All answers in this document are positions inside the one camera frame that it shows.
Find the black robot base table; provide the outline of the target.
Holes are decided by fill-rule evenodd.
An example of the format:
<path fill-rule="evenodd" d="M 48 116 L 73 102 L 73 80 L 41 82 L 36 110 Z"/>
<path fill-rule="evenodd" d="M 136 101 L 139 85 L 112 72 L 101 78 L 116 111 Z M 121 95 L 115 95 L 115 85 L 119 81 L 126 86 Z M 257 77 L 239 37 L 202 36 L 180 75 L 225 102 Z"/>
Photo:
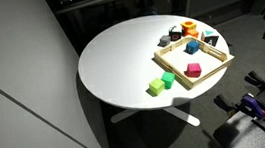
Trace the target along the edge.
<path fill-rule="evenodd" d="M 213 136 L 224 148 L 265 148 L 265 132 L 253 122 L 254 118 L 239 111 Z"/>

